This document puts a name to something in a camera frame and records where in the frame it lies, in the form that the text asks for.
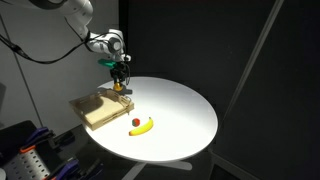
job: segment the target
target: equipment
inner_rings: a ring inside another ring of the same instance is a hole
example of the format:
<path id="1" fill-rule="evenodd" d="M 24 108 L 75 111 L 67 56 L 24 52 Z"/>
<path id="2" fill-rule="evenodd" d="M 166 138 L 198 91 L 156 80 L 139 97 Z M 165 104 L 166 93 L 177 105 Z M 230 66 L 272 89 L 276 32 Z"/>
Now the equipment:
<path id="1" fill-rule="evenodd" d="M 116 63 L 116 66 L 110 70 L 110 74 L 114 80 L 114 89 L 122 90 L 122 82 L 130 76 L 128 62 L 131 61 L 131 56 L 125 54 L 126 47 L 123 40 L 123 34 L 119 30 L 110 29 L 103 34 L 95 34 L 89 31 L 87 25 L 92 19 L 93 8 L 89 0 L 0 0 L 2 2 L 19 5 L 27 8 L 40 8 L 45 10 L 58 9 L 65 17 L 67 24 L 81 39 L 81 43 L 71 49 L 66 55 L 52 61 L 38 61 L 30 58 L 23 50 L 0 35 L 0 40 L 7 45 L 12 51 L 24 57 L 27 60 L 41 63 L 55 63 L 80 45 L 85 45 L 89 51 L 97 53 L 106 53 L 111 60 Z"/>

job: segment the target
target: white tabletop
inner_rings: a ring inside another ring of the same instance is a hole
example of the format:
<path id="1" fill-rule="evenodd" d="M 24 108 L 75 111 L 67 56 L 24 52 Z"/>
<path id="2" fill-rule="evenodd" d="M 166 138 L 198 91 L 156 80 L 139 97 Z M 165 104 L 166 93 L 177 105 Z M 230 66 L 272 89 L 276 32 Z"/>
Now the white tabletop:
<path id="1" fill-rule="evenodd" d="M 112 88 L 113 81 L 103 84 Z M 209 104 L 196 91 L 173 81 L 131 77 L 127 95 L 134 109 L 88 134 L 110 152 L 135 161 L 167 163 L 182 160 L 203 150 L 214 138 L 218 121 Z M 153 128 L 139 136 L 129 136 L 132 119 L 141 125 L 151 117 Z"/>

